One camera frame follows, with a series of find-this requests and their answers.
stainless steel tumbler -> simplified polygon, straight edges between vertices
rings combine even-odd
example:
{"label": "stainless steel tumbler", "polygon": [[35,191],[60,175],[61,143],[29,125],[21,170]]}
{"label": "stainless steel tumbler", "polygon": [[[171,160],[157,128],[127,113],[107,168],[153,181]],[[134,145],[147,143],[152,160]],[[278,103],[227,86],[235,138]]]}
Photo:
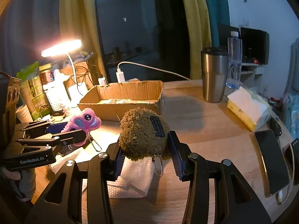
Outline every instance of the stainless steel tumbler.
{"label": "stainless steel tumbler", "polygon": [[201,52],[202,93],[210,103],[219,103],[224,94],[228,73],[225,48],[208,47]]}

yellow tissue box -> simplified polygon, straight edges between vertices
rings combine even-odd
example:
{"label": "yellow tissue box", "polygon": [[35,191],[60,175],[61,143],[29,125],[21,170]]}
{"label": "yellow tissue box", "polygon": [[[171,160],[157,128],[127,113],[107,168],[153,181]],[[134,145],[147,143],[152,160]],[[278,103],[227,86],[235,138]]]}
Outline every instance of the yellow tissue box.
{"label": "yellow tissue box", "polygon": [[258,128],[260,128],[264,123],[266,123],[270,118],[270,110],[271,106],[259,95],[256,95],[250,90],[246,90],[249,92],[253,99],[260,101],[261,103],[267,106],[267,110],[261,115],[257,122],[253,122],[251,118],[245,114],[237,105],[235,105],[231,100],[228,100],[227,108],[229,108],[240,120],[243,121],[244,124],[252,131],[255,132]]}

black smartphone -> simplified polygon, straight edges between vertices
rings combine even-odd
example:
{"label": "black smartphone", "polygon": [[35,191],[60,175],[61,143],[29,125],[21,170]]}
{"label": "black smartphone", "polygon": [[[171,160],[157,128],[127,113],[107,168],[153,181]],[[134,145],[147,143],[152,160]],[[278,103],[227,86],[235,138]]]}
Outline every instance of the black smartphone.
{"label": "black smartphone", "polygon": [[255,132],[260,146],[270,194],[275,194],[289,183],[289,175],[277,138],[272,130]]}

plush toy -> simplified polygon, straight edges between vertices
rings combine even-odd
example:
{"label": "plush toy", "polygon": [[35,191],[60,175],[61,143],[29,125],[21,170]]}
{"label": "plush toy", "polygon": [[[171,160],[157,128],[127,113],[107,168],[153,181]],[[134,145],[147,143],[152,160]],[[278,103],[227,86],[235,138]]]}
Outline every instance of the plush toy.
{"label": "plush toy", "polygon": [[167,147],[169,126],[152,110],[131,109],[121,120],[120,146],[127,158],[170,158]]}
{"label": "plush toy", "polygon": [[[96,117],[94,111],[90,108],[85,108],[80,114],[71,117],[67,125],[61,131],[61,133],[73,131],[73,130],[84,130],[86,134],[92,130],[98,129],[101,126],[101,120]],[[82,146],[85,144],[87,138],[79,143],[75,143],[75,146]]]}

silver bolt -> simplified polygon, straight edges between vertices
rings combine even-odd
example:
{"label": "silver bolt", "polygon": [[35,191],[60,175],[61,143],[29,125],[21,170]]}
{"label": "silver bolt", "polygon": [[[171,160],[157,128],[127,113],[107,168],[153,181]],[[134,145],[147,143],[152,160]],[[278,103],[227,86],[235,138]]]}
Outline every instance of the silver bolt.
{"label": "silver bolt", "polygon": [[223,164],[226,165],[226,166],[230,166],[231,165],[231,161],[228,160],[228,159],[224,159],[223,160]]}
{"label": "silver bolt", "polygon": [[189,157],[191,157],[192,159],[196,159],[198,158],[198,154],[195,152],[190,153]]}
{"label": "silver bolt", "polygon": [[108,154],[106,152],[100,152],[99,158],[106,158]]}
{"label": "silver bolt", "polygon": [[68,160],[68,161],[66,162],[66,165],[67,165],[68,167],[73,166],[73,165],[74,165],[74,160]]}

